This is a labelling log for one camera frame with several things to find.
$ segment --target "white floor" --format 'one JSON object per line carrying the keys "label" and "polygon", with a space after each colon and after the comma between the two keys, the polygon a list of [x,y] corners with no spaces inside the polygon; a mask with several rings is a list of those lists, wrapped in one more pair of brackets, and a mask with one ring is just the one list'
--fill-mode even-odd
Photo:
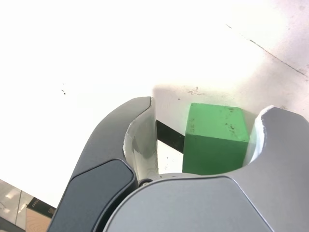
{"label": "white floor", "polygon": [[[309,119],[308,20],[302,0],[2,1],[0,179],[57,207],[94,127],[138,96],[182,134],[192,102],[249,129],[268,105]],[[159,143],[162,173],[181,161]]]}

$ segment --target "concrete floor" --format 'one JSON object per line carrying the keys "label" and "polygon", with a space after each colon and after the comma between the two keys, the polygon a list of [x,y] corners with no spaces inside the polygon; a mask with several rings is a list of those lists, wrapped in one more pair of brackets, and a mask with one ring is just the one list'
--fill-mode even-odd
{"label": "concrete floor", "polygon": [[[95,126],[131,98],[154,96],[181,134],[192,102],[240,107],[249,129],[269,105],[309,120],[304,0],[1,1],[0,21],[0,179],[54,207]],[[158,145],[160,172],[181,171]]]}

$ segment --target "green cube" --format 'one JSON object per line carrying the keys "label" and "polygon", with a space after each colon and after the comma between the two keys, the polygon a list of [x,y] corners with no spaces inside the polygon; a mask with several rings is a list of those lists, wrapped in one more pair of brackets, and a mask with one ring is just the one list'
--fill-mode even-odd
{"label": "green cube", "polygon": [[184,138],[183,173],[212,175],[241,168],[248,142],[240,108],[192,103]]}

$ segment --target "green block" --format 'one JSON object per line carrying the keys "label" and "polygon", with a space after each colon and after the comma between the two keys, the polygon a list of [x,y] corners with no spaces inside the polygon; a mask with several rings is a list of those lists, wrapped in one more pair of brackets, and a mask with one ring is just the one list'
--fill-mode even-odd
{"label": "green block", "polygon": [[240,108],[192,103],[183,148],[183,173],[212,175],[242,167],[249,134]]}

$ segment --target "black stripe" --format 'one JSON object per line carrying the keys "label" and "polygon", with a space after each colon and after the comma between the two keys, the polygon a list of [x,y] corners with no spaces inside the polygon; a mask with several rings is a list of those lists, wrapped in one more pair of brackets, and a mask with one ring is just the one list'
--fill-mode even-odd
{"label": "black stripe", "polygon": [[50,206],[49,204],[40,201],[37,198],[33,198],[31,202],[28,204],[27,208],[36,211],[37,213],[43,214],[48,218],[52,218],[55,212],[54,207]]}
{"label": "black stripe", "polygon": [[184,136],[160,121],[156,121],[158,140],[183,153]]}

